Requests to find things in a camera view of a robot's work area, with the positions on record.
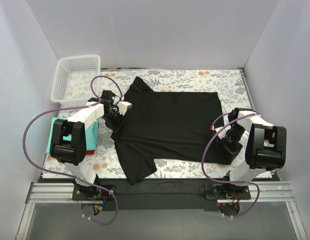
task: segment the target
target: table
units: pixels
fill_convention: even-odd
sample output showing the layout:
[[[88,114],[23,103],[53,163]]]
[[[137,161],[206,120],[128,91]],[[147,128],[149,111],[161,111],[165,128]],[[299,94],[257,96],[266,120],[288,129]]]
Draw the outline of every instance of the table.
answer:
[[[119,70],[103,71],[102,75],[117,81],[123,94],[128,90],[136,76],[140,77],[156,92],[218,92],[223,113],[234,108],[251,108],[244,81],[239,70]],[[119,95],[116,86],[108,79],[101,79],[102,89],[111,90]],[[78,110],[59,112],[59,117],[67,118]],[[116,154],[114,141],[110,138],[112,131],[100,120],[97,149],[94,155],[86,156],[86,161],[99,178],[126,178]],[[231,165],[205,163],[205,170],[213,178],[222,178],[229,170],[236,168],[244,161],[248,133],[245,132],[241,143],[244,148]],[[147,178],[205,178],[200,162],[177,159],[155,159],[157,172]],[[56,159],[47,155],[44,167],[53,171],[69,173],[69,170]],[[67,178],[59,174],[43,172],[45,179]],[[270,178],[265,172],[259,178]]]

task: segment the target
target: black cloth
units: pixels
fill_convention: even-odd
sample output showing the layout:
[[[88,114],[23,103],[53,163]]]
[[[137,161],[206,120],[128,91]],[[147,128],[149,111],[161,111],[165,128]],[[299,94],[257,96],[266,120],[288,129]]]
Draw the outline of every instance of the black cloth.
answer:
[[[131,185],[157,171],[154,159],[200,162],[212,137],[210,126],[222,114],[216,92],[154,92],[136,77],[125,94],[132,103],[112,139]],[[221,118],[216,127],[224,125]],[[208,163],[223,163],[214,148]]]

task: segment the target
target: white wall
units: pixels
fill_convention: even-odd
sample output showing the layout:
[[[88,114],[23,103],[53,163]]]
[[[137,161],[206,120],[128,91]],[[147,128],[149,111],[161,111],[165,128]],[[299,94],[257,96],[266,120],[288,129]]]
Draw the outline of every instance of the white wall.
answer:
[[[310,239],[310,0],[280,0],[246,66],[257,111],[287,128],[289,180]]]
[[[15,239],[31,181],[40,172],[24,157],[22,135],[50,97],[57,57],[26,0],[0,0],[0,240]],[[29,132],[29,153],[42,165],[51,115]]]
[[[58,58],[103,68],[243,67],[278,0],[27,0]]]

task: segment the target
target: perforated basket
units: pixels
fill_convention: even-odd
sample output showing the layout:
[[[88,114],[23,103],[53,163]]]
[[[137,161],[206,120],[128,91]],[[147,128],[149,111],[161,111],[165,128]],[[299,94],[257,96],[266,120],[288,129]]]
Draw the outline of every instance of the perforated basket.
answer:
[[[93,97],[90,82],[100,74],[100,57],[98,55],[82,55],[65,57],[58,61],[51,89],[50,99],[63,106],[85,105]],[[95,92],[99,92],[99,81],[93,84]]]

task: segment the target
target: purple cable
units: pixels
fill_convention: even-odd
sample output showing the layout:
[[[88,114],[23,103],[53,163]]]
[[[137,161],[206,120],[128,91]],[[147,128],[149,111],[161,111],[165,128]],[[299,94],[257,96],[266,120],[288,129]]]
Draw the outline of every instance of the purple cable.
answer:
[[[223,117],[224,115],[227,115],[227,114],[223,114],[221,116],[219,116],[215,121],[214,123],[221,117]],[[254,182],[245,182],[245,181],[222,181],[222,180],[217,180],[217,179],[214,179],[210,176],[208,176],[208,174],[206,173],[205,171],[205,168],[204,168],[204,162],[205,162],[205,157],[206,157],[206,154],[207,154],[207,151],[210,147],[210,145],[212,144],[212,142],[215,140],[215,138],[218,136],[218,134],[220,134],[226,127],[228,127],[229,125],[232,125],[233,123],[239,121],[239,120],[242,120],[242,119],[245,119],[245,118],[249,118],[249,117],[252,117],[252,116],[255,116],[257,115],[256,113],[252,113],[252,114],[248,114],[246,116],[242,116],[242,117],[239,117],[239,118],[236,118],[234,119],[233,121],[230,121],[229,123],[227,123],[225,126],[223,126],[217,133],[215,133],[215,135],[211,138],[211,140],[209,141],[209,143],[207,144],[206,148],[205,148],[205,151],[203,153],[203,157],[201,158],[201,169],[204,173],[204,175],[211,181],[215,182],[215,183],[219,183],[219,184],[251,184],[251,185],[254,185],[256,188],[257,188],[257,196],[256,196],[256,199],[254,200],[254,202],[252,203],[252,205],[244,212],[238,214],[238,215],[235,215],[235,216],[228,216],[228,215],[225,215],[226,217],[229,217],[229,218],[237,218],[237,217],[240,217],[240,216],[243,216],[245,215],[246,213],[248,213],[256,204],[258,198],[259,198],[259,186],[254,183]],[[214,215],[214,216],[220,216],[219,214],[216,214],[216,213],[210,213],[210,212],[203,212],[204,214],[209,214],[209,215]]]
[[[228,115],[228,114],[230,114],[230,112],[224,113],[224,114],[220,115],[218,118],[215,119],[215,121],[213,121],[212,126],[215,127],[215,123],[218,121],[218,119],[220,119],[220,118],[222,118],[223,116],[226,116],[226,115]]]
[[[93,94],[98,98],[98,102],[97,102],[97,103],[94,103],[94,104],[91,104],[91,106],[95,106],[95,105],[97,105],[97,104],[99,104],[99,103],[101,102],[101,98],[95,93],[94,88],[93,88],[93,82],[94,82],[94,80],[97,79],[97,78],[107,78],[107,79],[111,80],[111,81],[117,86],[117,88],[118,88],[118,90],[119,90],[119,92],[120,92],[121,97],[123,96],[123,95],[122,95],[122,92],[121,92],[121,90],[120,90],[120,88],[119,88],[119,86],[118,86],[118,84],[117,84],[112,78],[110,78],[110,77],[108,77],[108,76],[104,76],[104,75],[95,76],[95,77],[91,80],[90,88],[91,88],[91,91],[93,92]],[[52,109],[52,110],[45,111],[45,112],[39,114],[38,116],[34,117],[34,119],[32,119],[32,120],[30,121],[30,123],[27,125],[27,127],[26,127],[26,129],[25,129],[24,136],[23,136],[23,150],[24,150],[24,154],[25,154],[26,159],[28,160],[28,162],[29,162],[31,165],[33,165],[34,167],[36,167],[36,168],[38,168],[38,169],[40,169],[40,170],[42,170],[42,171],[46,171],[46,172],[51,173],[51,174],[60,174],[60,175],[64,175],[64,176],[67,176],[67,177],[74,178],[74,179],[79,179],[80,181],[82,181],[82,182],[84,182],[84,183],[86,183],[86,184],[89,184],[89,185],[91,185],[91,186],[97,187],[97,188],[99,188],[99,189],[101,189],[101,190],[104,190],[104,191],[108,192],[108,193],[114,198],[115,203],[116,203],[115,215],[114,215],[114,217],[111,219],[110,222],[101,222],[101,221],[99,221],[99,220],[97,220],[97,219],[95,219],[95,218],[93,218],[93,217],[84,215],[84,216],[87,217],[88,219],[93,220],[93,221],[95,221],[95,222],[97,222],[97,223],[99,223],[99,224],[101,224],[101,225],[105,225],[105,226],[106,226],[106,225],[111,224],[111,223],[116,219],[116,216],[117,216],[117,214],[118,214],[118,201],[117,201],[116,196],[115,196],[111,191],[109,191],[108,189],[106,189],[106,188],[104,188],[104,187],[102,187],[102,186],[98,186],[98,185],[96,185],[96,184],[93,184],[93,183],[90,183],[90,182],[85,181],[85,180],[83,180],[83,179],[80,179],[80,178],[78,178],[77,176],[74,176],[74,175],[71,175],[71,174],[68,174],[68,173],[52,171],[52,170],[43,168],[43,167],[41,167],[41,166],[35,164],[35,163],[30,159],[30,157],[29,157],[29,155],[28,155],[28,153],[27,153],[27,149],[26,149],[26,137],[27,137],[27,132],[28,132],[30,126],[34,123],[35,120],[37,120],[38,118],[42,117],[43,115],[46,115],[46,114],[49,114],[49,113],[52,113],[52,112],[63,111],[63,110],[73,110],[73,109],[86,109],[86,108],[89,108],[89,106],[88,106],[88,105],[85,105],[85,106],[73,106],[73,107],[57,108],[57,109]]]

